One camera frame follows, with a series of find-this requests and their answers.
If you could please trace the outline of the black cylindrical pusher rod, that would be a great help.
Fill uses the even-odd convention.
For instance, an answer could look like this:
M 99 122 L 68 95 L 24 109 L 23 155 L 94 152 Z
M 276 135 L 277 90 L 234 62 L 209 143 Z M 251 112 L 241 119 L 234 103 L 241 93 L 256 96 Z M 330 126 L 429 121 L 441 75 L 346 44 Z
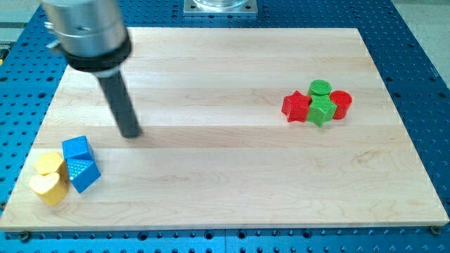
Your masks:
M 136 138 L 140 136 L 139 121 L 121 72 L 107 77 L 97 77 L 97 80 L 122 137 Z

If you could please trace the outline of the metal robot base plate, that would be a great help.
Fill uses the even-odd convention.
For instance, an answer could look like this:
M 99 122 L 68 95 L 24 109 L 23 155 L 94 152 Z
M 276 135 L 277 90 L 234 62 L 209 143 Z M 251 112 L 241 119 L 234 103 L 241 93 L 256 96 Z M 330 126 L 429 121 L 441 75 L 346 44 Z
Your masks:
M 257 0 L 184 0 L 185 15 L 256 15 Z

